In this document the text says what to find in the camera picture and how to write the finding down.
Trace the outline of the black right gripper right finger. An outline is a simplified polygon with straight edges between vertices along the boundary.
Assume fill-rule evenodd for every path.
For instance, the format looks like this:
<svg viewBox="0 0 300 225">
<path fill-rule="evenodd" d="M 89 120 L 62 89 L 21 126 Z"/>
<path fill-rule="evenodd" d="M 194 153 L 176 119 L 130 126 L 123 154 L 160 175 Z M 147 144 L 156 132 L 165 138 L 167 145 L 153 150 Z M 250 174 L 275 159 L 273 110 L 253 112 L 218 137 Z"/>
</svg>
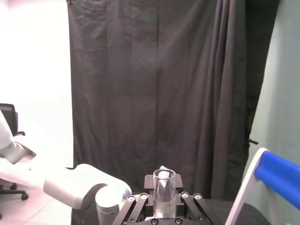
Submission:
<svg viewBox="0 0 300 225">
<path fill-rule="evenodd" d="M 182 225 L 221 225 L 222 222 L 200 193 L 190 195 L 183 190 L 182 178 L 176 177 L 176 217 Z"/>
</svg>

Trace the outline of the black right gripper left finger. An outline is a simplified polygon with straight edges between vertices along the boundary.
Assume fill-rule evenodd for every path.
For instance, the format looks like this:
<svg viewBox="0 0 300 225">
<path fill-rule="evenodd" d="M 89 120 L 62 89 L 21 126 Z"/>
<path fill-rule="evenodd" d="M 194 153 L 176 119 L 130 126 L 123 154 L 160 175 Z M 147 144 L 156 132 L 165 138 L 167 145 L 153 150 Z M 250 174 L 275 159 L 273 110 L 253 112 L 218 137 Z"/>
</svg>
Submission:
<svg viewBox="0 0 300 225">
<path fill-rule="evenodd" d="M 153 217 L 153 175 L 146 175 L 144 192 L 129 195 L 116 216 L 113 225 L 134 225 Z"/>
</svg>

